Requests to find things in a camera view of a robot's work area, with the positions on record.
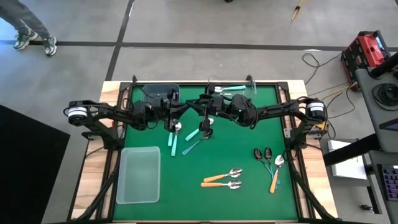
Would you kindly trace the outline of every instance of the metal frame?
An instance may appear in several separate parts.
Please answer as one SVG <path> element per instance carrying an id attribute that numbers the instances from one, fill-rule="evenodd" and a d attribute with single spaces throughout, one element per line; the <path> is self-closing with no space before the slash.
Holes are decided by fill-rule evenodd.
<path id="1" fill-rule="evenodd" d="M 239 81 L 215 81 L 217 82 L 219 85 L 229 85 L 230 83 L 234 83 L 235 85 L 243 85 L 246 84 L 247 82 L 243 82 L 242 80 Z M 176 83 L 180 86 L 205 86 L 208 82 L 206 80 L 203 81 L 166 81 L 166 82 L 136 82 L 136 86 L 144 86 L 146 84 L 153 84 L 153 83 Z M 284 94 L 285 94 L 285 98 L 286 101 L 291 100 L 290 99 L 290 93 L 289 93 L 289 86 L 287 82 L 256 82 L 257 86 L 273 86 L 275 89 L 275 94 L 277 97 L 277 102 L 281 103 L 281 95 L 280 95 L 280 91 L 283 90 Z M 124 91 L 126 91 L 129 86 L 131 86 L 131 82 L 121 82 L 120 86 L 119 86 L 119 95 L 118 95 L 118 101 L 116 106 L 118 108 L 121 107 L 122 101 L 123 101 L 123 94 Z M 132 89 L 128 89 L 128 94 L 127 94 L 128 98 L 132 97 Z M 292 124 L 292 128 L 296 127 L 296 123 L 295 123 L 295 119 L 294 117 L 290 116 L 289 117 L 290 122 Z M 280 123 L 282 125 L 282 132 L 281 134 L 283 135 L 284 139 L 284 131 L 283 129 L 286 128 L 286 122 L 285 122 L 285 118 L 281 117 L 280 118 Z M 120 161 L 120 151 L 118 151 L 117 153 L 117 160 L 116 160 L 116 164 L 115 164 L 115 169 L 117 169 L 118 163 Z M 109 171 L 111 168 L 111 161 L 112 161 L 112 157 L 113 157 L 113 151 L 108 151 L 107 155 L 106 155 L 106 162 L 104 165 L 104 175 L 103 175 L 103 180 L 101 183 L 101 188 L 104 186 L 104 184 L 106 183 L 106 181 L 109 179 Z M 300 175 L 302 176 L 302 179 L 305 181 L 305 183 L 308 185 L 308 178 L 307 178 L 307 172 L 305 170 L 305 164 L 304 164 L 304 159 L 303 159 L 303 155 L 301 151 L 297 151 L 297 160 L 298 160 L 298 164 L 300 167 Z M 290 165 L 290 163 L 288 163 L 289 165 L 289 172 L 292 173 L 292 167 Z M 75 206 L 75 200 L 76 200 L 76 195 L 77 195 L 77 191 L 80 185 L 80 178 L 81 178 L 81 173 L 83 172 L 83 166 L 84 166 L 84 161 L 83 164 L 81 166 L 80 169 L 80 173 L 79 173 L 79 179 L 78 182 L 76 183 L 76 188 L 75 188 L 75 194 L 72 198 L 72 203 L 71 203 L 71 207 L 70 207 L 70 211 L 68 214 L 68 218 L 67 220 L 71 220 L 71 216 L 72 216 L 72 211 L 73 208 Z M 295 200 L 295 207 L 296 207 L 296 212 L 297 212 L 297 218 L 298 220 L 302 220 L 302 219 L 306 219 L 305 217 L 303 217 L 303 211 L 302 211 L 302 205 L 301 205 L 301 201 L 300 201 L 300 195 L 299 195 L 299 188 L 298 188 L 298 183 L 292 178 L 292 176 L 290 176 L 291 181 L 292 181 L 292 190 L 293 190 L 293 196 L 294 196 L 294 200 Z M 113 186 L 111 189 L 111 195 L 110 195 L 110 201 L 109 201 L 109 210 L 108 210 L 108 215 L 107 218 L 102 218 L 102 210 L 103 210 L 103 203 L 104 203 L 104 198 L 101 199 L 101 202 L 99 203 L 98 208 L 96 209 L 96 216 L 94 220 L 90 220 L 90 223 L 92 221 L 95 221 L 97 223 L 98 220 L 102 220 L 103 223 L 104 222 L 113 222 L 113 215 L 114 215 L 114 207 L 116 204 L 116 189 L 117 189 L 117 184 L 118 184 L 118 173 L 116 174 L 115 178 L 114 178 L 114 182 L 113 182 Z M 309 202 L 309 199 L 306 198 L 307 201 L 307 208 L 308 208 L 308 212 L 310 215 L 310 219 L 314 219 L 315 218 L 315 212 L 313 209 L 313 206 L 311 205 L 311 203 Z"/>

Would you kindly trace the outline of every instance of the clear plastic container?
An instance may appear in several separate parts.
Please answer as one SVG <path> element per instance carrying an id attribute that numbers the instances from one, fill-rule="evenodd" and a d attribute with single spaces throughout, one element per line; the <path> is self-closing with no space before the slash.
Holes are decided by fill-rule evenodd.
<path id="1" fill-rule="evenodd" d="M 116 202 L 154 203 L 160 195 L 160 149 L 129 147 L 121 153 Z"/>

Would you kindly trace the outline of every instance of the wooden table frame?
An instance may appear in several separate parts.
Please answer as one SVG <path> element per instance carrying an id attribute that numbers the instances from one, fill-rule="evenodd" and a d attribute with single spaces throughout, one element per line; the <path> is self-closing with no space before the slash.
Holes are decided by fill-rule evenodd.
<path id="1" fill-rule="evenodd" d="M 242 80 L 228 80 L 228 81 L 217 81 L 217 83 L 223 83 L 225 85 L 229 83 L 242 83 Z M 204 86 L 207 81 L 150 81 L 150 82 L 137 82 L 137 85 L 145 85 L 148 83 L 177 83 L 180 85 L 201 85 Z M 282 81 L 267 81 L 261 80 L 256 81 L 258 85 L 274 85 L 275 89 L 279 89 L 279 93 L 276 93 L 278 102 L 289 101 L 290 99 L 296 99 L 300 96 L 306 96 L 305 85 L 302 80 L 282 80 Z M 123 98 L 130 98 L 131 91 L 126 91 L 130 86 L 131 82 L 115 82 L 109 81 L 104 82 L 103 89 L 101 92 L 100 102 L 108 103 L 111 106 L 117 106 L 122 108 Z M 120 124 L 117 122 L 113 123 L 111 120 L 101 120 L 107 126 L 119 127 Z M 291 128 L 298 125 L 299 119 L 286 116 L 281 118 L 281 123 L 285 128 Z M 307 142 L 314 146 L 319 146 L 319 142 L 314 139 L 308 139 Z M 102 146 L 101 139 L 95 139 L 90 141 L 86 149 L 86 153 L 90 153 L 95 149 Z M 112 174 L 112 171 L 116 167 L 119 161 L 118 151 L 105 151 L 100 150 L 88 157 L 83 161 L 81 166 L 81 172 L 76 184 L 75 194 L 73 196 L 68 220 L 71 218 L 79 217 L 93 201 L 97 193 L 100 191 L 107 179 Z M 311 191 L 320 201 L 320 203 L 326 208 L 326 210 L 337 217 L 335 204 L 333 201 L 333 195 L 331 193 L 326 168 L 323 163 L 322 152 L 313 147 L 308 147 L 302 151 L 297 152 L 297 160 L 295 161 L 295 167 L 300 172 L 303 180 L 311 188 Z M 292 179 L 292 189 L 294 191 L 297 215 L 300 218 L 320 218 L 319 214 L 314 211 L 310 205 L 309 200 L 305 197 L 300 186 L 295 183 Z M 106 220 L 112 220 L 113 209 L 116 196 L 116 184 L 107 191 L 105 198 L 101 200 L 97 211 L 91 216 L 95 219 L 101 219 L 107 217 Z"/>

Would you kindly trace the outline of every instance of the gray pants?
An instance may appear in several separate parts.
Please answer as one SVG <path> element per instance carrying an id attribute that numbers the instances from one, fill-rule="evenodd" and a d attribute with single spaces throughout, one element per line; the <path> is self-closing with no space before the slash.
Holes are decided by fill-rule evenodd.
<path id="1" fill-rule="evenodd" d="M 28 34 L 31 28 L 43 39 L 50 37 L 42 21 L 18 0 L 0 0 L 0 17 L 14 26 L 19 34 Z"/>

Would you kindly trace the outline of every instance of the white paper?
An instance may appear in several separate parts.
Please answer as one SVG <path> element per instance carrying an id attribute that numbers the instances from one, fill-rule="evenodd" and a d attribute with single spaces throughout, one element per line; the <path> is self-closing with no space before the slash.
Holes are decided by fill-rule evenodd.
<path id="1" fill-rule="evenodd" d="M 329 140 L 329 152 L 333 152 L 334 150 L 347 146 L 349 144 L 350 143 L 347 142 Z M 363 180 L 367 179 L 362 156 L 347 159 L 344 162 L 332 165 L 331 171 L 333 176 L 335 177 L 349 177 Z"/>

